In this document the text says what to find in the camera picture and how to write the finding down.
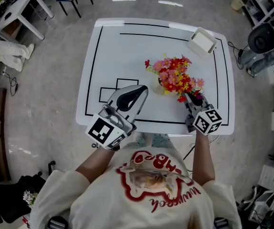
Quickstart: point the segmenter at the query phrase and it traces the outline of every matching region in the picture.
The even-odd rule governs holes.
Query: cable
[[[241,57],[241,55],[243,54],[243,52],[246,52],[246,50],[244,50],[244,49],[248,46],[248,44],[243,49],[236,48],[232,42],[227,42],[227,44],[228,44],[228,46],[230,46],[232,48],[233,55],[234,55],[234,57],[236,59],[237,67],[239,68],[239,70],[242,70],[244,68],[244,64],[242,64],[242,67],[240,67],[238,65],[238,59]],[[239,51],[239,53],[238,53],[238,59],[236,57],[236,54],[234,53],[235,49]]]
[[[11,96],[14,96],[15,93],[17,92],[17,89],[18,89],[18,83],[16,81],[16,77],[11,78],[8,73],[6,73],[6,72],[3,72],[3,73],[5,73],[7,75],[3,75],[3,74],[0,74],[0,75],[9,79],[9,81],[10,81],[10,93],[11,93]]]
[[[220,137],[220,135],[218,135],[218,137],[217,137],[216,139],[212,140],[212,136],[211,136],[211,142],[209,143],[209,146],[210,146],[211,144],[213,144],[216,140],[218,140],[219,137]]]

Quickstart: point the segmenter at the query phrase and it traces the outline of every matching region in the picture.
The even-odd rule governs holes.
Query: white t-shirt
[[[241,222],[232,188],[189,178],[174,148],[123,148],[92,184],[80,173],[53,171],[31,211],[31,228],[43,229],[69,214],[72,229],[211,229],[216,217]]]

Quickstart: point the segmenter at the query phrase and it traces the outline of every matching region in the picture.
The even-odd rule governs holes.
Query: pink flower
[[[181,65],[180,67],[179,67],[179,72],[180,73],[185,73],[187,71],[187,68],[184,66],[184,65]]]
[[[179,82],[179,78],[172,74],[169,76],[169,83],[175,85],[177,82]]]
[[[168,73],[167,73],[167,72],[162,72],[162,73],[159,74],[159,79],[160,79],[161,81],[164,81],[164,80],[166,80],[167,78],[168,78]]]
[[[195,78],[190,78],[190,85],[194,88],[196,86]]]
[[[169,75],[175,74],[176,70],[168,70],[167,71]]]
[[[202,88],[204,86],[205,82],[203,79],[198,79],[197,84],[199,85],[199,88]]]
[[[164,62],[161,60],[157,60],[155,64],[153,65],[153,70],[160,71],[160,69],[164,66]]]
[[[170,66],[170,63],[171,63],[171,58],[165,58],[164,59],[164,65],[165,66]]]
[[[186,58],[184,55],[181,55],[181,58],[182,58],[184,61],[187,61],[187,63],[192,64],[192,62],[190,61],[190,59]]]

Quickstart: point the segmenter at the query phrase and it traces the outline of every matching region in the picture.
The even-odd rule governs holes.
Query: yellow flower
[[[184,86],[184,89],[186,90],[186,89],[188,89],[188,88],[189,88],[189,84],[186,83],[185,86]]]

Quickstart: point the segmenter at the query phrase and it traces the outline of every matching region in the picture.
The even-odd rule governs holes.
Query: white pants
[[[24,58],[28,58],[29,56],[30,52],[26,46],[13,42],[0,41],[0,61],[6,66],[21,72]]]

